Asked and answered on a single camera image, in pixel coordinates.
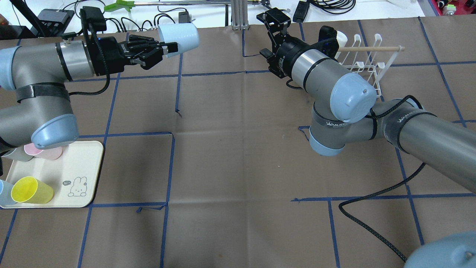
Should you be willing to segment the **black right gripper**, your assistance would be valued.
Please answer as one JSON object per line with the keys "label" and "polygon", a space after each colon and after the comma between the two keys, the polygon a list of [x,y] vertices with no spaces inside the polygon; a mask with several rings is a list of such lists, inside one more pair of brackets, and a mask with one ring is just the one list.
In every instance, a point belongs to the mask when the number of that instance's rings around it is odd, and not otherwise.
{"label": "black right gripper", "polygon": [[307,79],[316,69],[316,50],[303,40],[288,34],[291,19],[277,7],[257,15],[267,28],[272,50],[260,54],[269,64],[269,71],[279,78]]}

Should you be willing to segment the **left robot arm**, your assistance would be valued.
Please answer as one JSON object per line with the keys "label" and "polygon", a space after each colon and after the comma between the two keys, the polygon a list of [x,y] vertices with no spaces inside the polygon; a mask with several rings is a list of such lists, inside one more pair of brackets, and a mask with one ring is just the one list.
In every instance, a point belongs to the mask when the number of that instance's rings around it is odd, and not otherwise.
{"label": "left robot arm", "polygon": [[163,56],[178,52],[176,42],[131,35],[17,46],[1,50],[1,87],[15,92],[17,105],[1,110],[1,155],[26,144],[41,150],[71,144],[79,138],[77,118],[70,97],[104,92],[72,92],[65,84],[94,75],[121,73],[125,66],[148,70]]}

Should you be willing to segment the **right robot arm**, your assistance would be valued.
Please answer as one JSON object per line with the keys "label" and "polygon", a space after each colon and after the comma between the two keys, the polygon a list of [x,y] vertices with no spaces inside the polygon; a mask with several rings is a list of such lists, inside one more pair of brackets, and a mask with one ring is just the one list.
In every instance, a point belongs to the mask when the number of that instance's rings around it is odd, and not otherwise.
{"label": "right robot arm", "polygon": [[411,95],[378,102],[375,87],[337,61],[336,54],[344,49],[334,28],[321,27],[319,41],[309,45],[287,32],[291,19],[281,10],[270,8],[258,14],[257,19],[265,25],[271,41],[272,49],[260,51],[269,71],[279,78],[291,78],[315,99],[308,138],[314,151],[322,156],[335,156],[351,142],[384,138],[422,162],[402,182],[340,203],[340,212],[383,242],[404,261],[406,268],[474,268],[475,232],[427,243],[406,257],[344,206],[397,189],[426,166],[474,193],[475,132],[440,119]]}

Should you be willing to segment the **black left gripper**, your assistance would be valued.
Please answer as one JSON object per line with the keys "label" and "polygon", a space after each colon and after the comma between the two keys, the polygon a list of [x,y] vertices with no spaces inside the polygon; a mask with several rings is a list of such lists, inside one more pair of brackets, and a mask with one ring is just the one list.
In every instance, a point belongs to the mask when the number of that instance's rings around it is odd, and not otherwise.
{"label": "black left gripper", "polygon": [[125,66],[141,66],[144,70],[153,68],[162,61],[164,54],[177,54],[177,42],[159,42],[152,37],[130,35],[122,42],[112,37],[90,37],[88,52],[97,75],[116,74]]}

